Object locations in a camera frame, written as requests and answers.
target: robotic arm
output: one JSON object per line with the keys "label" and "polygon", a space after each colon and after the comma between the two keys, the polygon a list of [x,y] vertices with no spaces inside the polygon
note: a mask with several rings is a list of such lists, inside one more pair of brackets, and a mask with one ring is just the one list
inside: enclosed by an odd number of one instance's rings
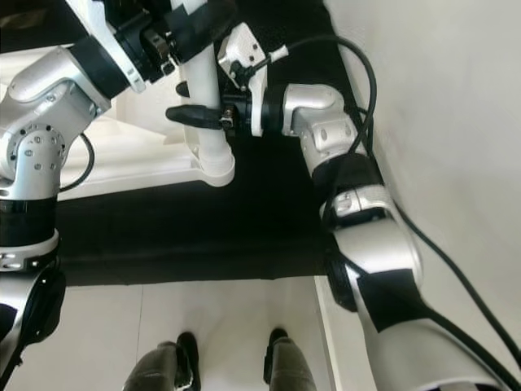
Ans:
{"label": "robotic arm", "polygon": [[[91,35],[25,69],[0,105],[0,389],[25,346],[45,339],[59,321],[65,282],[55,205],[73,140],[128,86],[139,92],[144,81],[197,55],[234,13],[226,1],[190,15],[183,6],[167,13],[139,9],[112,35],[101,2],[69,4]],[[251,71],[284,55],[284,48],[266,55],[240,24],[218,55],[235,87],[222,96],[222,109],[181,106],[167,116],[206,129],[300,139],[333,232],[331,289],[360,316],[379,389],[502,389],[489,368],[426,316],[418,251],[374,158],[356,146],[342,95],[329,86],[267,86],[266,68]],[[404,305],[403,297],[415,305]]]}

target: leg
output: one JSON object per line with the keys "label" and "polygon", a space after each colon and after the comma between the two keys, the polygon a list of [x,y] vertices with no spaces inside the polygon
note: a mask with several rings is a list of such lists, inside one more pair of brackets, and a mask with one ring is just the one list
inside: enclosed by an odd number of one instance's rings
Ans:
{"label": "leg", "polygon": [[282,329],[275,329],[269,338],[265,381],[269,391],[317,390],[304,355]]}
{"label": "leg", "polygon": [[177,343],[163,342],[145,354],[123,391],[200,391],[199,353],[195,337],[182,333]]}

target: person's shoe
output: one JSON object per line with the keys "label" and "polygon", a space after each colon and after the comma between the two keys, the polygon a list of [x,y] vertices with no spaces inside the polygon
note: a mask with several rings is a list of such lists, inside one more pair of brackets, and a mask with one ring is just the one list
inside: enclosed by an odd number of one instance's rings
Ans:
{"label": "person's shoe", "polygon": [[177,338],[178,359],[186,360],[184,366],[190,368],[193,375],[191,386],[188,391],[200,391],[201,379],[199,377],[199,350],[197,348],[197,340],[191,332],[183,332]]}
{"label": "person's shoe", "polygon": [[269,334],[269,343],[266,348],[266,355],[264,357],[264,382],[269,384],[271,381],[271,372],[273,370],[274,364],[274,345],[275,341],[279,338],[287,338],[287,332],[283,328],[277,327],[275,328],[271,334]]}

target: gray pants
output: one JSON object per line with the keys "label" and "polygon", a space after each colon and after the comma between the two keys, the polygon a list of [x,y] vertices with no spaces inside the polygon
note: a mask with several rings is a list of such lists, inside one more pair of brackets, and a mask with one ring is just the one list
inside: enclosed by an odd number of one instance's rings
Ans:
{"label": "gray pants", "polygon": [[[177,372],[175,346],[172,342],[165,342],[145,354],[132,370],[123,391],[174,391],[177,389],[179,384],[175,381]],[[290,338],[279,338],[274,344],[269,391],[316,390],[313,376],[299,347]]]}

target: white floor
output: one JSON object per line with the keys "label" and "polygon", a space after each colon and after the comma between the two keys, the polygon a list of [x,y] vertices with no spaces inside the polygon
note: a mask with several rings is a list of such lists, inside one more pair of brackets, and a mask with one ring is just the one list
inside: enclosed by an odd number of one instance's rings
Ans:
{"label": "white floor", "polygon": [[137,359],[196,334],[203,390],[266,391],[270,331],[284,326],[330,391],[313,278],[69,288],[58,330],[29,346],[7,391],[117,391]]}

